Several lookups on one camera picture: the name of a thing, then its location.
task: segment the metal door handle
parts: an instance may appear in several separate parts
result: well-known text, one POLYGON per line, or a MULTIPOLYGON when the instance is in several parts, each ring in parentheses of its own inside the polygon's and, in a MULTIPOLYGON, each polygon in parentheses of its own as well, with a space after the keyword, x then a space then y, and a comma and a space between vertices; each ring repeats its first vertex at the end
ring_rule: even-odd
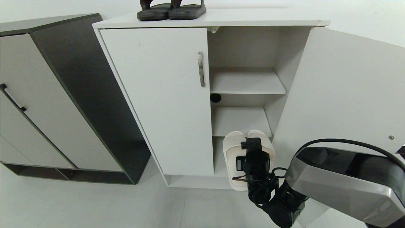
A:
POLYGON ((0 85, 0 90, 4 93, 4 95, 11 101, 11 103, 14 104, 14 106, 17 106, 21 111, 25 112, 27 109, 20 105, 20 103, 11 95, 9 89, 7 88, 6 84, 1 84, 0 85))
POLYGON ((205 79, 204 79, 204 56, 203 52, 198 52, 198 70, 200 71, 200 83, 201 87, 205 87, 205 79))

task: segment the white slide sandal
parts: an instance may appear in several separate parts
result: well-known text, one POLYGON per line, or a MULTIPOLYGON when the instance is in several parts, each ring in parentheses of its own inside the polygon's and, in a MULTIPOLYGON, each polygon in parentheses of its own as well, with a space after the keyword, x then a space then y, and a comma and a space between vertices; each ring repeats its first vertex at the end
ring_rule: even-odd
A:
POLYGON ((241 142, 244 141, 246 141, 246 138, 242 132, 233 131, 224 138, 222 144, 225 163, 228 168, 229 183, 236 191, 247 191, 246 182, 232 180, 232 177, 245 175, 245 172, 236 170, 236 157, 246 155, 246 150, 241 149, 241 142))
MULTIPOLYGON (((248 138, 260 138, 262 142, 262 150, 270 155, 270 170, 273 169, 273 159, 275 152, 270 139, 259 130, 251 130, 247 134, 248 138)), ((225 163, 228 169, 229 183, 236 191, 247 191, 247 183, 244 181, 232 180, 232 177, 243 176, 245 172, 237 171, 236 157, 245 156, 246 150, 241 149, 241 142, 246 141, 245 136, 240 131, 229 133, 223 142, 222 149, 224 151, 225 163)))

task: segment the open cabinet door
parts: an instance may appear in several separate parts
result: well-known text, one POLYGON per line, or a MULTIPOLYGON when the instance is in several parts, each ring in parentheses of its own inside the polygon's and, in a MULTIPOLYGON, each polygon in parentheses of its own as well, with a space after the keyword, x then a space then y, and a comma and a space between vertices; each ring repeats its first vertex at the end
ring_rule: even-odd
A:
MULTIPOLYGON (((357 140, 395 153, 405 143, 404 111, 405 48, 314 27, 273 139, 275 162, 288 167, 303 144, 320 138, 357 140)), ((313 146, 373 153, 345 144, 313 146)), ((319 216, 302 218, 302 227, 319 216)))

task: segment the cable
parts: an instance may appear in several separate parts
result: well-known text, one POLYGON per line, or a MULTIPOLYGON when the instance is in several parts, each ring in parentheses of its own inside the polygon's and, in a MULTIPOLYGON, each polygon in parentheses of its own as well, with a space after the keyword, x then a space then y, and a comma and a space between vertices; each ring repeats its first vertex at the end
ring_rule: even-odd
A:
POLYGON ((299 152, 301 152, 301 150, 303 150, 305 147, 308 147, 311 144, 315 144, 315 143, 319 143, 319 142, 340 142, 340 143, 346 143, 346 144, 362 146, 362 147, 377 151, 377 152, 385 155, 390 161, 397 164, 405 172, 405 164, 402 163, 401 160, 399 160, 396 156, 394 156, 390 152, 388 152, 386 150, 383 150, 383 149, 381 149, 379 147, 364 143, 364 142, 357 142, 357 141, 354 141, 354 140, 347 140, 347 139, 326 138, 326 139, 318 139, 318 140, 313 140, 313 141, 307 142, 295 153, 294 157, 297 156, 297 154, 299 152))
POLYGON ((287 169, 286 169, 286 168, 282 168, 282 167, 277 167, 277 168, 274 168, 273 171, 271 171, 271 175, 273 175, 274 177, 277 177, 278 179, 283 179, 284 176, 277 176, 277 175, 275 174, 275 171, 277 171, 277 170, 284 170, 284 171, 287 171, 287 169))
POLYGON ((246 174, 245 174, 245 175, 243 175, 243 176, 236 176, 236 177, 232 177, 232 180, 234 180, 234 181, 243 181, 243 182, 247 182, 247 183, 248 183, 248 181, 247 181, 247 180, 242 179, 242 177, 245 177, 245 176, 246 176, 246 174))

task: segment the black cable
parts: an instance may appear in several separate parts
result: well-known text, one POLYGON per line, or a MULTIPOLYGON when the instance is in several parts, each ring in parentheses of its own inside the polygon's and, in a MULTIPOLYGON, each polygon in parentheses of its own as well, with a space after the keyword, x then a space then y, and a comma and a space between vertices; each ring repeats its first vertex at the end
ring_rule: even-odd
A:
POLYGON ((364 143, 364 142, 358 142, 358 141, 354 141, 354 140, 347 140, 347 139, 336 139, 336 138, 327 138, 327 139, 318 139, 318 140, 313 140, 310 142, 305 143, 294 155, 297 156, 297 154, 299 152, 301 152, 301 150, 303 150, 305 147, 308 147, 311 144, 315 144, 315 143, 319 143, 319 142, 341 142, 341 143, 346 143, 346 144, 352 144, 352 145, 357 145, 357 146, 362 146, 374 151, 377 151, 383 155, 385 155, 390 161, 394 162, 395 164, 397 164, 399 167, 402 168, 402 170, 405 172, 405 164, 401 162, 401 160, 399 160, 396 156, 394 156, 393 154, 391 154, 390 152, 383 150, 379 147, 364 143))
POLYGON ((274 177, 277 177, 278 179, 283 179, 284 176, 277 176, 277 175, 275 174, 275 171, 277 171, 277 170, 284 170, 284 171, 287 171, 288 169, 282 168, 282 167, 277 167, 277 168, 274 168, 273 171, 271 171, 271 175, 273 175, 274 177))

